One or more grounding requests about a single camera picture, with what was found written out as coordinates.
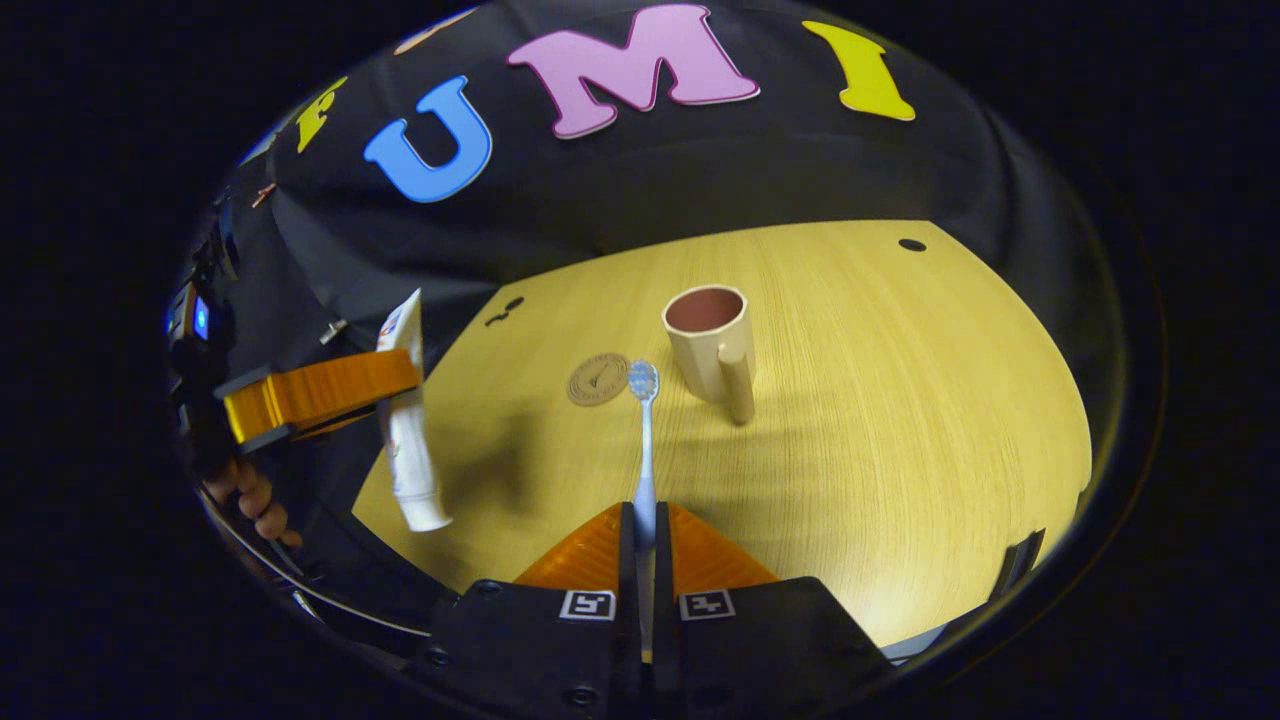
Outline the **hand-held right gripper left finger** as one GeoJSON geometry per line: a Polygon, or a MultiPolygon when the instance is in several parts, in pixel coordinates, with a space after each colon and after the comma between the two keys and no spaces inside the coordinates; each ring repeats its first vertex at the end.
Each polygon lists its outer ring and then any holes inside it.
{"type": "Polygon", "coordinates": [[[540,587],[481,579],[439,603],[415,655],[431,700],[467,719],[631,719],[641,687],[634,510],[589,542],[605,579],[540,587]]]}

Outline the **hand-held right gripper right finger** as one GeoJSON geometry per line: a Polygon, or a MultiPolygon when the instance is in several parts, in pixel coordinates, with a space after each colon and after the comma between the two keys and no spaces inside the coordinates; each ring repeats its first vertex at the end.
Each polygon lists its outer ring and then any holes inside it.
{"type": "Polygon", "coordinates": [[[815,577],[676,589],[676,511],[657,506],[655,715],[835,719],[893,665],[815,577]]]}

